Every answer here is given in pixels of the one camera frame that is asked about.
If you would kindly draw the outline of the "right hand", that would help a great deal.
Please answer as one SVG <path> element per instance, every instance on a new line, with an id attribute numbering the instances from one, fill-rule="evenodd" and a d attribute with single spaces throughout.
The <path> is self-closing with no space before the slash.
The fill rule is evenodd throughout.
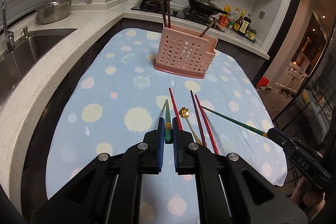
<path id="1" fill-rule="evenodd" d="M 314 192 L 310 188 L 311 184 L 305 177 L 302 177 L 289 198 L 306 213 L 309 222 L 316 217 L 325 205 L 325 193 Z"/>

